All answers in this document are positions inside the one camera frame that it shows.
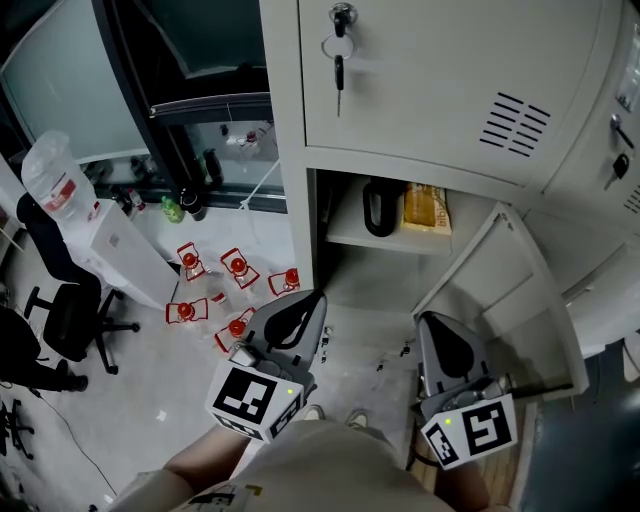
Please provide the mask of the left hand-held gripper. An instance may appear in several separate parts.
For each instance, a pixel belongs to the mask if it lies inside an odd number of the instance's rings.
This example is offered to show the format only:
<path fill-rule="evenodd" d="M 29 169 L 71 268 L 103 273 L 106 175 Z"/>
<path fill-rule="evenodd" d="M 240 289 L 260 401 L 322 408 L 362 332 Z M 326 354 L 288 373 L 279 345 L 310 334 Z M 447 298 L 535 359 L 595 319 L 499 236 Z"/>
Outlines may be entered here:
<path fill-rule="evenodd" d="M 332 338 L 326 313 L 320 289 L 285 294 L 253 313 L 216 367 L 206 411 L 229 430 L 273 442 L 316 388 L 311 366 L 319 346 L 326 363 Z"/>

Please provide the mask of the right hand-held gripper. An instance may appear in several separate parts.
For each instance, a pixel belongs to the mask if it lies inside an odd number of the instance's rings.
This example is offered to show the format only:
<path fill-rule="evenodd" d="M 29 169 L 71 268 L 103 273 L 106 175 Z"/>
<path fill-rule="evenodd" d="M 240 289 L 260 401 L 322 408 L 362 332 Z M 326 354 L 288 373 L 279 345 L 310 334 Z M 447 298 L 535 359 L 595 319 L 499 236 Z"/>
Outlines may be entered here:
<path fill-rule="evenodd" d="M 424 398 L 421 433 L 444 470 L 513 446 L 516 415 L 508 375 L 493 371 L 486 342 L 461 322 L 424 311 L 416 319 Z M 411 370 L 411 342 L 385 349 L 375 369 Z"/>

